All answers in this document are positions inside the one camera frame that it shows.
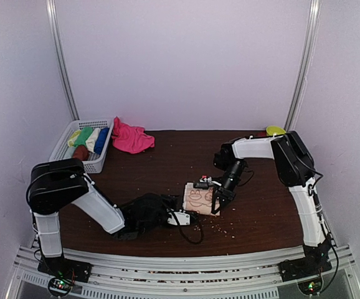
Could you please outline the orange bunny pattern towel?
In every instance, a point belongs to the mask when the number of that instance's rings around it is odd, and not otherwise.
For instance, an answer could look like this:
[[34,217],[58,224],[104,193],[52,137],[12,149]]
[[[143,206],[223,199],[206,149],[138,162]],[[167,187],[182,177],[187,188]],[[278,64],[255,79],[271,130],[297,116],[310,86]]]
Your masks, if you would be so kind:
[[193,183],[187,183],[184,187],[182,208],[205,216],[220,216],[219,211],[216,214],[212,213],[213,190],[213,187],[209,189],[194,188]]

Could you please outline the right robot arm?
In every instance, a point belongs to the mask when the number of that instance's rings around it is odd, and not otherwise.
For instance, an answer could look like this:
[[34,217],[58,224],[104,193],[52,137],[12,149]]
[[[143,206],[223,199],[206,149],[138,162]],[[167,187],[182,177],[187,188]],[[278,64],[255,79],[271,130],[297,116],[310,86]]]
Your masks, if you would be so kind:
[[314,274],[328,261],[331,241],[316,191],[315,177],[321,173],[315,170],[314,160],[297,132],[237,138],[222,144],[214,155],[214,166],[224,174],[214,186],[211,212],[217,214],[234,200],[248,158],[274,160],[278,178],[292,195],[303,229],[305,257],[300,261],[300,270]]

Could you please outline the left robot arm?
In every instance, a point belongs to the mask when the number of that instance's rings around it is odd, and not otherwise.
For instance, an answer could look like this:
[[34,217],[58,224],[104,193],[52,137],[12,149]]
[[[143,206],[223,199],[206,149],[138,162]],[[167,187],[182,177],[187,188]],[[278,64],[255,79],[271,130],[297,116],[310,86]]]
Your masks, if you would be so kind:
[[59,211],[74,205],[118,240],[134,240],[162,225],[178,229],[191,224],[191,215],[178,209],[169,195],[147,193],[124,206],[114,204],[85,172],[77,158],[41,163],[33,167],[26,191],[41,251],[41,262],[58,277],[72,268],[65,258]]

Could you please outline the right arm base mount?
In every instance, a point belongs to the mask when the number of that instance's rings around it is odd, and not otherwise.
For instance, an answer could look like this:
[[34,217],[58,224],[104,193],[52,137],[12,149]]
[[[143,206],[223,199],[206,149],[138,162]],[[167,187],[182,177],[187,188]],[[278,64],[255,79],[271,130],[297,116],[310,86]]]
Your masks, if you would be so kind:
[[278,268],[282,281],[288,282],[330,271],[332,269],[332,264],[329,261],[324,261],[317,265],[304,257],[295,260],[282,261],[278,264]]

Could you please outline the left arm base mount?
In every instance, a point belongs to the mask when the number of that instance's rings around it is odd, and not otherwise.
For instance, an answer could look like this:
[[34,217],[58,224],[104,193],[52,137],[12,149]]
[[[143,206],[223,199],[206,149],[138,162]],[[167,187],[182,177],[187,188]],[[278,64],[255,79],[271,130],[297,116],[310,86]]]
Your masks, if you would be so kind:
[[37,270],[58,278],[64,278],[70,282],[87,283],[92,265],[87,262],[80,262],[70,259],[46,259],[39,262]]

